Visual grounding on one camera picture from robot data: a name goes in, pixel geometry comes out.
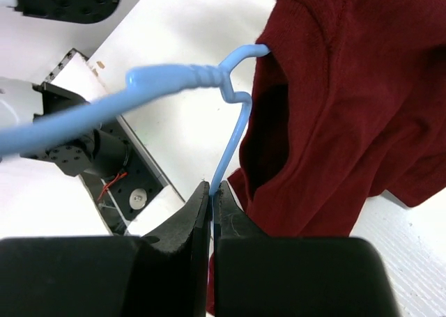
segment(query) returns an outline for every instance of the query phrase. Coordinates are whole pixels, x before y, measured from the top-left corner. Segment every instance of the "garment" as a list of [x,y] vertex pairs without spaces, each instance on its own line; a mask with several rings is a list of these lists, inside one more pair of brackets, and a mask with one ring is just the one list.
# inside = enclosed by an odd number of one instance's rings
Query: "garment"
[[446,186],[446,0],[277,0],[257,42],[229,182],[266,233],[346,236],[368,196]]

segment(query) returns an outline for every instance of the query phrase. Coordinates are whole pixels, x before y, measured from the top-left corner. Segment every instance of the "red wire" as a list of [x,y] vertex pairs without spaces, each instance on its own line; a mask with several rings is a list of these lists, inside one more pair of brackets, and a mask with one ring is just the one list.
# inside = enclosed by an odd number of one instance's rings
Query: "red wire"
[[127,175],[127,172],[124,172],[124,173],[122,173],[122,174],[116,174],[116,177],[115,177],[115,179],[113,179],[112,181],[110,181],[109,183],[107,183],[103,188],[102,188],[102,191],[101,191],[101,193],[99,194],[99,197],[98,197],[98,199],[96,200],[96,201],[99,201],[99,200],[101,200],[101,198],[104,196],[104,194],[105,194],[105,192],[116,182],[116,181],[118,181],[118,180],[120,180],[120,179],[122,179],[122,178],[124,178],[125,176]]

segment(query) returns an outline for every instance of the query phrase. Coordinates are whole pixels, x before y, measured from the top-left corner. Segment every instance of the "white table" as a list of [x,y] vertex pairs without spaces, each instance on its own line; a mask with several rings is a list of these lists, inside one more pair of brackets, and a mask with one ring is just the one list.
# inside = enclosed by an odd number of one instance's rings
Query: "white table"
[[[141,0],[89,65],[108,93],[124,87],[127,70],[156,63],[217,64],[254,42],[275,0]],[[250,91],[254,60],[233,74],[237,90]],[[218,91],[184,92],[126,114],[155,161],[187,199],[210,180],[240,106]],[[228,173],[238,166],[235,156]],[[446,315],[446,191],[406,210],[385,197],[370,199],[353,235],[383,256],[405,316]]]

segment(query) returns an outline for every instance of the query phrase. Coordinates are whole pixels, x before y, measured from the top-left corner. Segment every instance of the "white wall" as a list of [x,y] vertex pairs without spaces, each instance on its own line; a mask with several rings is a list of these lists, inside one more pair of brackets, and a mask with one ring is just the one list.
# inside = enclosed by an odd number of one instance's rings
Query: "white wall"
[[90,56],[138,0],[121,0],[97,24],[73,24],[22,16],[0,7],[0,77],[41,83],[72,47]]

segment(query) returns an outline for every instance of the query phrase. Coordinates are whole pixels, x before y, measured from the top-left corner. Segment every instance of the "table surface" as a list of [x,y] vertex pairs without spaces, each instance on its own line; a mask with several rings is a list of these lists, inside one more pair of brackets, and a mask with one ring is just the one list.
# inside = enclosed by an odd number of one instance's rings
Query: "table surface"
[[[141,0],[90,58],[108,93],[125,73],[157,63],[219,63],[262,31],[275,0]],[[250,92],[254,60],[233,74]],[[183,198],[210,180],[240,111],[216,90],[185,91],[125,115]],[[238,167],[234,156],[226,174]],[[369,199],[352,232],[381,253],[405,316],[446,315],[446,191],[407,210],[391,195]]]

